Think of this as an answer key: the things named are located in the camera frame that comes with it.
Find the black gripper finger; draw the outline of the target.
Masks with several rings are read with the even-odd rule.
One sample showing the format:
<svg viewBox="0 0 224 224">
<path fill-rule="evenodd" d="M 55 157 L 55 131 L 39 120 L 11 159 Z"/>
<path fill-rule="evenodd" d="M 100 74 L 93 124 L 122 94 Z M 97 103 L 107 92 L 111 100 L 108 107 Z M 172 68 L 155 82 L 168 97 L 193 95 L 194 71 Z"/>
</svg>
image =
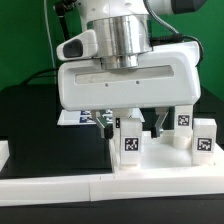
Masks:
<svg viewBox="0 0 224 224">
<path fill-rule="evenodd" d="M 93 121 L 96 123 L 96 125 L 100 129 L 101 137 L 104 139 L 112 139 L 114 135 L 113 125 L 109 124 L 106 121 L 101 111 L 92 110 L 91 114 L 92 114 Z"/>
<path fill-rule="evenodd" d="M 168 115 L 168 107 L 157 107 L 155 109 L 156 115 L 158 116 L 155 125 L 151 128 L 151 137 L 158 138 L 163 133 L 163 123 Z"/>
</svg>

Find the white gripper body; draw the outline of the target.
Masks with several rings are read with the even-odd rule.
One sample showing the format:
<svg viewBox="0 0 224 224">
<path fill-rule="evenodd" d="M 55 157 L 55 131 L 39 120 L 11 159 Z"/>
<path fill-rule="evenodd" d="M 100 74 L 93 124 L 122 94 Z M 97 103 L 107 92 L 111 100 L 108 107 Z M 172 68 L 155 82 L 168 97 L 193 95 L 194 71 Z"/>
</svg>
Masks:
<svg viewBox="0 0 224 224">
<path fill-rule="evenodd" d="M 63 64 L 61 105 L 68 111 L 193 105 L 200 98 L 195 42 L 156 46 L 135 68 L 104 70 L 98 59 Z"/>
</svg>

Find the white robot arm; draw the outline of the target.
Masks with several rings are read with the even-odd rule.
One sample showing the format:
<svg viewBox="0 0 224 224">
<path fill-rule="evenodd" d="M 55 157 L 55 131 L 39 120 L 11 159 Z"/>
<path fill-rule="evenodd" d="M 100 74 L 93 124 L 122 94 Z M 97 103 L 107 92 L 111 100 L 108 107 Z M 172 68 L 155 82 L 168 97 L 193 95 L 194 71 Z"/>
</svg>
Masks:
<svg viewBox="0 0 224 224">
<path fill-rule="evenodd" d="M 106 109 L 194 105 L 200 98 L 198 64 L 203 47 L 183 35 L 161 14 L 198 11 L 207 0 L 69 0 L 77 7 L 83 31 L 57 47 L 59 96 L 68 111 L 90 110 L 106 139 L 113 126 Z M 171 30 L 154 37 L 151 19 Z"/>
</svg>

